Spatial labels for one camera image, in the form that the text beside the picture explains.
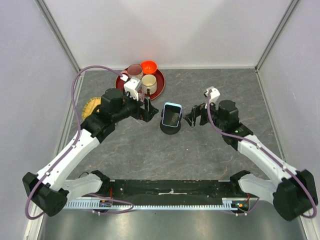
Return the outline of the smartphone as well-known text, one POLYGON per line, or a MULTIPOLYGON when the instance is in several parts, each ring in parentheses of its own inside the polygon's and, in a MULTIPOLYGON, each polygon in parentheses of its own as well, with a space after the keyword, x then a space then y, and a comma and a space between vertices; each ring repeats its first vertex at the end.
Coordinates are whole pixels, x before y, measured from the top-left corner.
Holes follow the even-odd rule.
POLYGON ((178 103, 165 102, 161 112, 161 123, 163 126, 177 128, 181 123, 182 105, 178 103))

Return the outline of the black phone stand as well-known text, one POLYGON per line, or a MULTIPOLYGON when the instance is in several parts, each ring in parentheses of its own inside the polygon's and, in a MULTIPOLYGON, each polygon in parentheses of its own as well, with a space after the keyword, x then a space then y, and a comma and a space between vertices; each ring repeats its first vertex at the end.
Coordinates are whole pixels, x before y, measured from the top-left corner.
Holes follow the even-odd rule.
POLYGON ((161 112, 160 129, 167 135, 174 135, 181 129, 182 114, 170 110, 161 112))

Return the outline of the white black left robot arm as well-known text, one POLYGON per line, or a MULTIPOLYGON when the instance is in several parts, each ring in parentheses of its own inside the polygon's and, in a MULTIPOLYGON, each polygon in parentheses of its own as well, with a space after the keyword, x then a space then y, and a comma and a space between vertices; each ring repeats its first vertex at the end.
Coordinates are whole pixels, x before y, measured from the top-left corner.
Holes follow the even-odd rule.
POLYGON ((118 88, 109 88, 98 104, 78 125, 78 131, 65 148, 36 174, 27 172, 22 183, 28 196, 25 215, 29 220, 29 205, 34 203, 49 217, 58 214, 66 205, 78 197, 88 194, 106 196, 110 191, 110 179, 95 170, 83 179, 68 180, 69 174, 115 129, 116 124, 126 118, 149 122, 159 110, 149 97, 143 101, 133 99, 118 88))

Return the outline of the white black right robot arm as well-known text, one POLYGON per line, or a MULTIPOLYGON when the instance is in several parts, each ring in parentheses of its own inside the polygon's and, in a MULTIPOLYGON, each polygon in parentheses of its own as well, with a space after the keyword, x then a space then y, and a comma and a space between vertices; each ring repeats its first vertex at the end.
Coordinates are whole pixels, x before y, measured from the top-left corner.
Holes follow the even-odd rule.
POLYGON ((235 102, 223 100, 195 105, 184 115, 187 123, 194 127, 197 118, 200 125, 210 123, 223 140, 250 159, 268 177, 256 177, 248 171, 241 171, 231 177, 229 191, 235 197, 252 194, 273 205, 286 221, 302 216, 313 219, 317 216, 318 195, 314 176, 308 170, 299 171, 280 159, 239 119, 235 102))

